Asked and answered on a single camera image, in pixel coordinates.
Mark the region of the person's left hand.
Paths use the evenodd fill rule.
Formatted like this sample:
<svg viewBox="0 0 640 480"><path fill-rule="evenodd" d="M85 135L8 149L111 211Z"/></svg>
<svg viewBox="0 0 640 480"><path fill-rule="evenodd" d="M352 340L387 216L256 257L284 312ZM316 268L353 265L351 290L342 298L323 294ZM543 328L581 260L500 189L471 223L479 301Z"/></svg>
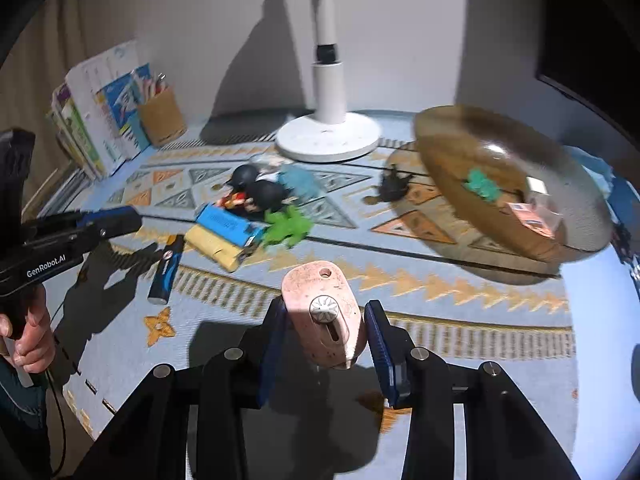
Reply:
<svg viewBox="0 0 640 480"><path fill-rule="evenodd" d="M1 315L1 356L13 367L21 367L28 374L44 372L55 357L55 342L51 318L47 309L47 293L38 285L23 297L26 308L25 327L13 350L6 348L4 338L12 334L9 318Z"/></svg>

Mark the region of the person's left forearm sleeve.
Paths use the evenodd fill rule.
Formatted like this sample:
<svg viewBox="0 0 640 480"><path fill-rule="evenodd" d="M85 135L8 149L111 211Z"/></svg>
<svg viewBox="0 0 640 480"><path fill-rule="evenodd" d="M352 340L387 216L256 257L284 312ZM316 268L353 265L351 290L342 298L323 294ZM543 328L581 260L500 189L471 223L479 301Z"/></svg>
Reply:
<svg viewBox="0 0 640 480"><path fill-rule="evenodd" d="M50 479L51 449L46 387L38 378L23 387L1 358L1 478Z"/></svg>

